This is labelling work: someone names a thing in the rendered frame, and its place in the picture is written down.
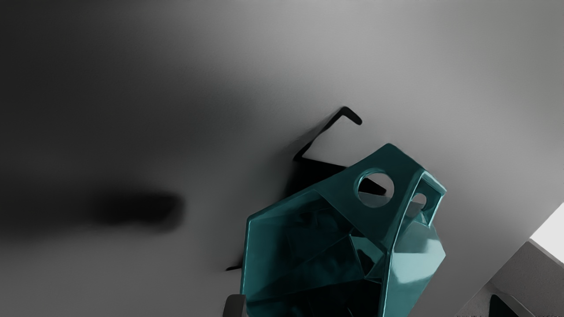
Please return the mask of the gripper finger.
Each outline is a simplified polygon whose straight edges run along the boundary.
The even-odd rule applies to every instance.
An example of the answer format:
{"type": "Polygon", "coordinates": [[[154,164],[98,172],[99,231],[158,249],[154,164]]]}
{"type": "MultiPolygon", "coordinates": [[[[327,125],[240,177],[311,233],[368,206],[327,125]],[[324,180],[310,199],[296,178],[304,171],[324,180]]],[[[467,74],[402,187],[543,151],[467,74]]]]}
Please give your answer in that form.
{"type": "Polygon", "coordinates": [[[248,317],[246,295],[229,295],[224,303],[222,317],[248,317]]]}

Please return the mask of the teal faceted mug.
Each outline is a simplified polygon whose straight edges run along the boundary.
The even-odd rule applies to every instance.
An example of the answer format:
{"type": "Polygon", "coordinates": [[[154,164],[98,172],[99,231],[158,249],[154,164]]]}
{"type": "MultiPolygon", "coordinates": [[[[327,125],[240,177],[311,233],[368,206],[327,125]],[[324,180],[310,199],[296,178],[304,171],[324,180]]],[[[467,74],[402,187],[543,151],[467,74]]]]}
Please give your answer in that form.
{"type": "Polygon", "coordinates": [[[408,317],[445,259],[432,223],[445,193],[388,143],[250,215],[248,317],[408,317]]]}

